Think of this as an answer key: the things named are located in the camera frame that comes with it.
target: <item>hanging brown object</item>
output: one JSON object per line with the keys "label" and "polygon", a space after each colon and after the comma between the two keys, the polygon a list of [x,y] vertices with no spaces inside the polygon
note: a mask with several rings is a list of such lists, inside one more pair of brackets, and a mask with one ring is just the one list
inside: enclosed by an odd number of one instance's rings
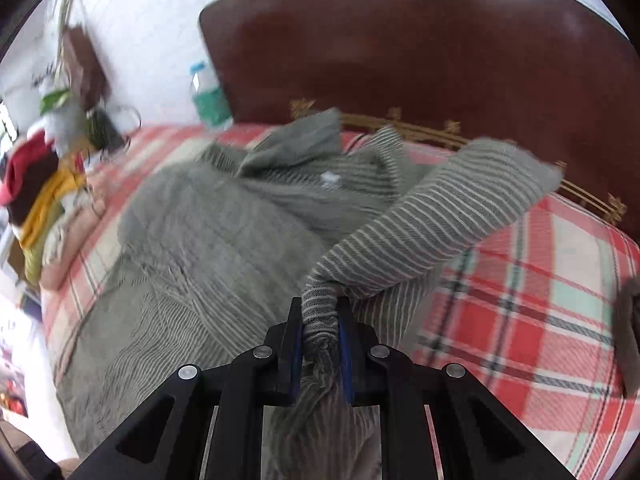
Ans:
{"label": "hanging brown object", "polygon": [[106,78],[91,41],[82,27],[63,30],[63,61],[69,87],[85,111],[95,107],[104,94]]}

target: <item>bed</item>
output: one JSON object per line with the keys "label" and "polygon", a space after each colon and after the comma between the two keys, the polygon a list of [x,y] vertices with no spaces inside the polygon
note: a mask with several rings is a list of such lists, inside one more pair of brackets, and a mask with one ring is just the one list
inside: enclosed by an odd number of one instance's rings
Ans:
{"label": "bed", "polygon": [[[640,264],[629,155],[640,141],[624,135],[640,125],[640,64],[628,41],[573,0],[220,0],[200,25],[239,121],[219,142],[250,146],[265,124],[337,105],[346,150],[391,122],[418,162],[490,134],[565,168],[561,194],[450,264],[406,350],[461,362],[575,476],[610,478],[640,430],[610,324]],[[118,255],[128,199],[210,140],[196,126],[143,128],[96,171],[108,212],[43,298],[56,381]]]}

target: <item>window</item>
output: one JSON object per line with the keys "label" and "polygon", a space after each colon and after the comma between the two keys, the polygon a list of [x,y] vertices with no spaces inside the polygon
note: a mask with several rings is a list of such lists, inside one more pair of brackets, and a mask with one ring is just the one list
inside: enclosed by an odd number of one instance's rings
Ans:
{"label": "window", "polygon": [[9,110],[0,100],[0,156],[4,155],[18,138],[14,124],[9,117]]}

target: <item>red cloth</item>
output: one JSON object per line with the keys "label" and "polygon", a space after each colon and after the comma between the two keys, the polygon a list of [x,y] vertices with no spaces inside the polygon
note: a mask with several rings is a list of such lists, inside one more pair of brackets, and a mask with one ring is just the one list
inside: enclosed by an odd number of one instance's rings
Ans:
{"label": "red cloth", "polygon": [[34,135],[15,150],[0,186],[0,205],[7,205],[18,196],[30,165],[49,155],[50,151],[44,142],[44,132]]}

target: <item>bed sheet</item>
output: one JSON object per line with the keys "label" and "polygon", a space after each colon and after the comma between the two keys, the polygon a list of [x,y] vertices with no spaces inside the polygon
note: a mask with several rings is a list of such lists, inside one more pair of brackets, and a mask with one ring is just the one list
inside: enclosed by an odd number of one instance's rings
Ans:
{"label": "bed sheet", "polygon": [[[118,220],[140,183],[168,164],[194,160],[214,138],[249,147],[270,129],[242,124],[215,137],[200,126],[143,128],[127,153],[97,168],[90,181],[109,187],[108,211],[61,290],[43,294],[56,384],[120,253]],[[365,138],[343,134],[345,150]],[[426,164],[450,155],[424,144],[407,148]],[[630,238],[552,194],[447,267],[412,358],[465,365],[575,476],[606,479],[640,430],[636,399],[622,396],[610,322],[615,293],[639,264]]]}

